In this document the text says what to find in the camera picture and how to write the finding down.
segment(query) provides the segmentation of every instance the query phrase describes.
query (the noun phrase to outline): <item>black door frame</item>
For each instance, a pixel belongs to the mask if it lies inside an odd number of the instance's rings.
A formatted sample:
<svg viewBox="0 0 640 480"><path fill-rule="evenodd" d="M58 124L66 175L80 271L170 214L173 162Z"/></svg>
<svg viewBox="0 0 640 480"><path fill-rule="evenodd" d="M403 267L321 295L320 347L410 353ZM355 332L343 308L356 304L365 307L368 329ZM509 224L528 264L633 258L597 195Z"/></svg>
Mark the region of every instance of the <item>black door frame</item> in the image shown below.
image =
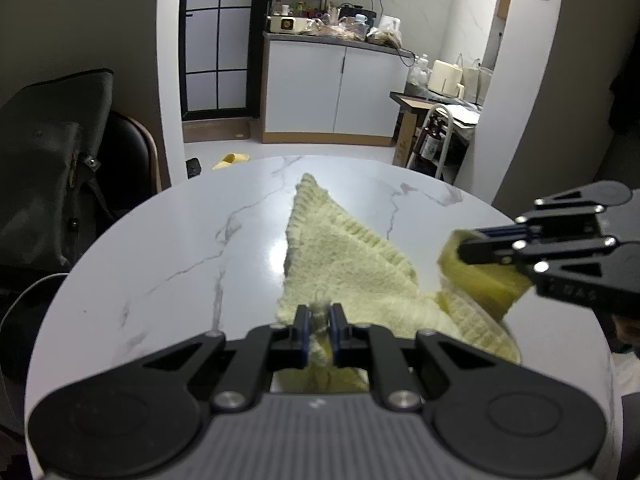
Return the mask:
<svg viewBox="0 0 640 480"><path fill-rule="evenodd" d="M249 18L249 45L246 68L246 107L222 110L189 111L187 104L187 73L185 60L185 34L187 0L180 0L178 16L178 70L180 73L180 109L183 121L224 119L236 117L258 117L260 115L260 86L262 79L262 53L264 38L262 30L266 22L266 0L251 0Z"/></svg>

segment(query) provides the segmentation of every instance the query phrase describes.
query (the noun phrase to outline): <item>bottle label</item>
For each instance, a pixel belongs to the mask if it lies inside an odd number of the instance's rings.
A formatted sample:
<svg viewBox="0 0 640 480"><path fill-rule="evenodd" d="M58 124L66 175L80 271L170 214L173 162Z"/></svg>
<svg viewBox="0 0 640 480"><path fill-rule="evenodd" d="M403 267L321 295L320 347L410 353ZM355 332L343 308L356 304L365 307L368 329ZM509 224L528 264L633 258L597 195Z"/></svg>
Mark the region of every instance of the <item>bottle label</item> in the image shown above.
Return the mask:
<svg viewBox="0 0 640 480"><path fill-rule="evenodd" d="M422 151L420 152L420 156L425 158L426 160L433 160L438 152L438 148L440 147L441 141L436 139L435 137L427 136L424 144L422 146Z"/></svg>

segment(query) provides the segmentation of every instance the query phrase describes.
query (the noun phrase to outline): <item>door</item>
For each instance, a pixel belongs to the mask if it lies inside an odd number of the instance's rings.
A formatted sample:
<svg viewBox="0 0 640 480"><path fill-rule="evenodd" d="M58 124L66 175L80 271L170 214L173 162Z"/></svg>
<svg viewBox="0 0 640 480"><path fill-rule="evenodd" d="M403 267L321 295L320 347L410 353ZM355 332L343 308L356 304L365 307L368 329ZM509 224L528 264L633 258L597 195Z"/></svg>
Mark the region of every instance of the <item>door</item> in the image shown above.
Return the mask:
<svg viewBox="0 0 640 480"><path fill-rule="evenodd" d="M258 2L183 2L183 59L180 64L183 118L247 116L250 56L252 50L254 57L260 55L256 53L257 46L260 52L262 49L262 37L255 38L256 32L260 35Z"/></svg>
<svg viewBox="0 0 640 480"><path fill-rule="evenodd" d="M270 42L265 132L332 133L345 49Z"/></svg>
<svg viewBox="0 0 640 480"><path fill-rule="evenodd" d="M408 73L398 54L348 47L334 132L393 137L400 105L389 92L403 91Z"/></svg>

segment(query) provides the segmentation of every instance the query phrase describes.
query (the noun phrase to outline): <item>white marble table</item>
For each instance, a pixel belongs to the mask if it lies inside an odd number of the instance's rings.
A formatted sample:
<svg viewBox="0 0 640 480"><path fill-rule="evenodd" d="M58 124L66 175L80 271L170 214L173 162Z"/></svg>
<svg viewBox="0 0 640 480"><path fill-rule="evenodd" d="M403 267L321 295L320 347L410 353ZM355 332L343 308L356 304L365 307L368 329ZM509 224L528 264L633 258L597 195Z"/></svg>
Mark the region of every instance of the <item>white marble table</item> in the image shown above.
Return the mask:
<svg viewBox="0 0 640 480"><path fill-rule="evenodd" d="M285 227L303 173L414 263L425 290L455 228L508 219L442 182L379 162L330 156L257 160L207 171L124 217L57 294L33 351L25 413L52 390L205 332L243 337L274 320ZM609 350L586 309L522 298L507 316L524 365L594 397L609 421L596 471L613 480L622 405ZM30 449L34 476L40 467Z"/></svg>

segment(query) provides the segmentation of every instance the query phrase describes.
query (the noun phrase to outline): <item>black leather bag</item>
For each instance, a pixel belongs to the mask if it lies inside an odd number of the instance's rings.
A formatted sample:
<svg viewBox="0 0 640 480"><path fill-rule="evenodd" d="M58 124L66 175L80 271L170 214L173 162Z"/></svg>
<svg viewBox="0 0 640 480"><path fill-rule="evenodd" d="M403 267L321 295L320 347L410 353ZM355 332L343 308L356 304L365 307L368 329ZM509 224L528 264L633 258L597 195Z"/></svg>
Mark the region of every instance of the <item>black leather bag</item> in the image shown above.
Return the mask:
<svg viewBox="0 0 640 480"><path fill-rule="evenodd" d="M96 238L113 73L27 86L0 108L0 266L65 272Z"/></svg>

